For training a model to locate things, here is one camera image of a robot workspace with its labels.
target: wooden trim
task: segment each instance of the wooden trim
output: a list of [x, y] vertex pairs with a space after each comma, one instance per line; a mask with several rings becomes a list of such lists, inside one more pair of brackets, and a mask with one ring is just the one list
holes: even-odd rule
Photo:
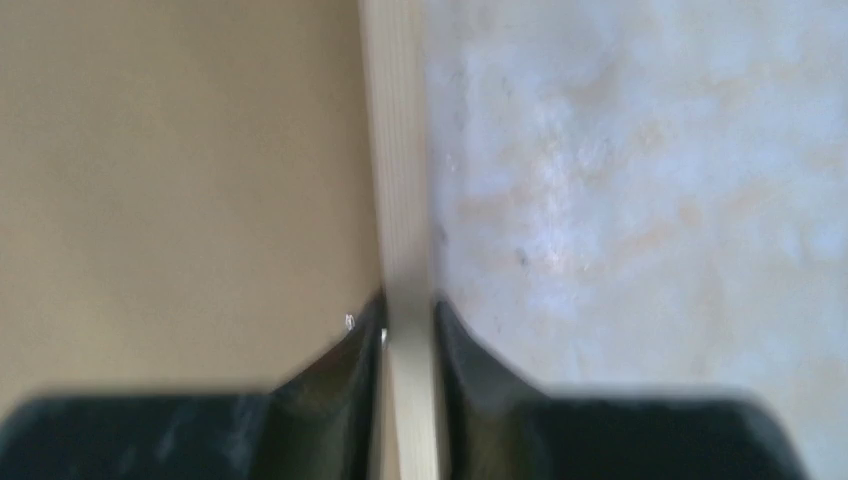
[[360, 1], [389, 308], [388, 357], [403, 480], [437, 480], [440, 473], [422, 9], [421, 0]]

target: beige wall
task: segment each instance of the beige wall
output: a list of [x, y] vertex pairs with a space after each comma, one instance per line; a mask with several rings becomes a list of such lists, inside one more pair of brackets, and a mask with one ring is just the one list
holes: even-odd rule
[[0, 412], [277, 381], [378, 275], [356, 2], [0, 6]]

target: stain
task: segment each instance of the stain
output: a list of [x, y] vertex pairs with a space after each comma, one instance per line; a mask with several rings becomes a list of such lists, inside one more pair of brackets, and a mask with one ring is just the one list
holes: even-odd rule
[[448, 232], [445, 230], [445, 226], [441, 223], [436, 224], [436, 238], [439, 240], [439, 245], [447, 246]]
[[513, 95], [513, 86], [504, 70], [489, 66], [479, 78], [476, 97], [500, 128], [510, 131], [521, 125], [521, 103]]
[[677, 217], [690, 228], [701, 226], [704, 215], [693, 200], [683, 200], [677, 208]]
[[656, 118], [640, 123], [635, 135], [645, 154], [656, 153], [667, 144], [668, 135], [664, 122]]
[[626, 22], [622, 25], [622, 32], [630, 38], [654, 37], [662, 32], [662, 19], [658, 18], [659, 12], [654, 8], [644, 8], [637, 2], [625, 2], [620, 5], [623, 9], [622, 18]]
[[765, 180], [754, 180], [729, 195], [721, 210], [725, 218], [740, 220], [774, 200], [777, 193]]
[[509, 195], [479, 195], [460, 199], [457, 211], [467, 221], [500, 224], [508, 217]]
[[590, 82], [581, 85], [564, 85], [563, 94], [578, 117], [587, 120], [599, 119], [616, 110], [621, 103], [621, 78], [627, 61], [620, 53], [604, 55], [604, 65]]
[[523, 248], [515, 249], [515, 258], [518, 260], [518, 264], [522, 267], [526, 268], [530, 265], [530, 259], [527, 258], [527, 252], [525, 252]]
[[714, 80], [710, 75], [704, 75], [695, 81], [692, 93], [718, 98], [724, 110], [737, 110], [748, 104], [752, 92], [760, 85], [756, 78], [743, 74], [733, 78]]
[[491, 35], [495, 28], [496, 10], [488, 3], [483, 3], [477, 10], [475, 34], [483, 37]]
[[678, 229], [669, 222], [655, 222], [647, 231], [630, 235], [621, 241], [619, 246], [620, 261], [628, 261], [649, 251], [657, 250], [671, 241], [678, 233]]
[[845, 175], [845, 157], [845, 146], [841, 144], [818, 148], [807, 152], [803, 156], [804, 163], [810, 169], [819, 173], [837, 175], [839, 177]]
[[702, 319], [697, 347], [698, 353], [691, 365], [691, 374], [695, 378], [707, 378], [712, 373], [714, 363], [723, 360], [727, 347], [734, 345], [734, 322], [727, 311], [727, 297], [724, 279], [719, 271], [717, 260], [708, 254], [700, 266], [702, 277], [694, 291], [693, 319]]

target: textured wall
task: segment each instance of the textured wall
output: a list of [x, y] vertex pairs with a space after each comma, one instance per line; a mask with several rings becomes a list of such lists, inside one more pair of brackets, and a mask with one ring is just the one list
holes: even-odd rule
[[848, 6], [428, 2], [439, 277], [555, 388], [741, 388], [848, 469]]

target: wooden strip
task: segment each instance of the wooden strip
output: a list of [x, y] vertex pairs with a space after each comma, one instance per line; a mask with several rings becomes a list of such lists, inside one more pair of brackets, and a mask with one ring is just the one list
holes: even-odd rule
[[420, 0], [360, 3], [402, 480], [440, 472], [421, 8]]
[[383, 480], [400, 480], [400, 465], [398, 465], [397, 426], [395, 424], [395, 401], [392, 395], [392, 379], [389, 362], [383, 362], [383, 381], [380, 384], [382, 394], [382, 410], [379, 412], [382, 424], [380, 437], [380, 477]]

